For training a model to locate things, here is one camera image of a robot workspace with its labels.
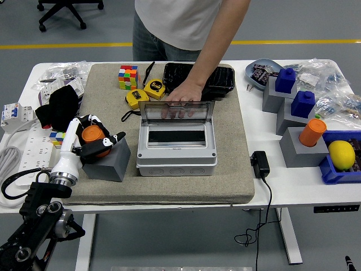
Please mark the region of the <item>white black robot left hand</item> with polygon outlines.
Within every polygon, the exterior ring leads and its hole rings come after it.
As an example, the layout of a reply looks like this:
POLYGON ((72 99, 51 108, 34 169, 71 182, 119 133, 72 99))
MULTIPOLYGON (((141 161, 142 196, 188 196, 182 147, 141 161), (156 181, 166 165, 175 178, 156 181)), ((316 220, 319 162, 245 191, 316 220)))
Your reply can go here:
POLYGON ((74 186, 82 167, 88 178, 123 181, 130 158, 125 135, 125 132, 111 135, 95 115, 74 118, 65 133, 60 158, 51 170, 49 182, 74 186))

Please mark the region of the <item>person's left hand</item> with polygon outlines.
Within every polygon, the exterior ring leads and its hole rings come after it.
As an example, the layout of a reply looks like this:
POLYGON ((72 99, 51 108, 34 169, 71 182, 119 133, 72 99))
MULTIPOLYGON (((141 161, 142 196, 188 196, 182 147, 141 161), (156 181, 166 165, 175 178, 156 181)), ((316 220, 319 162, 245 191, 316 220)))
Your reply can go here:
POLYGON ((201 101, 204 84, 186 79, 175 88, 165 99, 167 102, 199 102, 201 101))

